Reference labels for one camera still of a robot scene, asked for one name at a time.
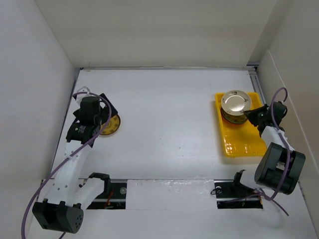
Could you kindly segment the cream plate with calligraphy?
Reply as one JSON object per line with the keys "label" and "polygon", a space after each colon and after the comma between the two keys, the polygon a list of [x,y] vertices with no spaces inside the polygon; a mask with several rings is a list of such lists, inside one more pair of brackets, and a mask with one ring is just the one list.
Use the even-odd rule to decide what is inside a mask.
{"label": "cream plate with calligraphy", "polygon": [[251,108],[251,98],[243,91],[233,90],[226,92],[221,99],[222,109],[232,116],[241,116]]}

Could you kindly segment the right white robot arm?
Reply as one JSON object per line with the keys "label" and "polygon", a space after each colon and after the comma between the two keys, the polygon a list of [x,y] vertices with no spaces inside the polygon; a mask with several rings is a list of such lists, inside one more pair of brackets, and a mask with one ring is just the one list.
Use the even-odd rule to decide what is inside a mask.
{"label": "right white robot arm", "polygon": [[306,156],[294,150],[279,127],[288,109],[281,102],[245,111],[248,121],[259,131],[267,145],[266,153],[257,166],[254,181],[257,185],[274,190],[274,195],[291,194],[298,182]]}

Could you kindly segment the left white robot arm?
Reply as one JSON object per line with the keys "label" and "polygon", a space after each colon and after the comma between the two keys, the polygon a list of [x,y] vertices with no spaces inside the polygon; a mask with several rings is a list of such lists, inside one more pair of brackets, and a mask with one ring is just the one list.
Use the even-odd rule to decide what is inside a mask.
{"label": "left white robot arm", "polygon": [[54,181],[43,201],[35,202],[32,207],[32,213],[43,229],[70,234],[79,231],[84,211],[94,199],[111,193],[108,174],[93,172],[82,186],[78,185],[78,179],[95,139],[118,114],[105,94],[82,91],[73,97],[79,109],[73,113],[75,120],[66,135],[65,158],[51,172]]}

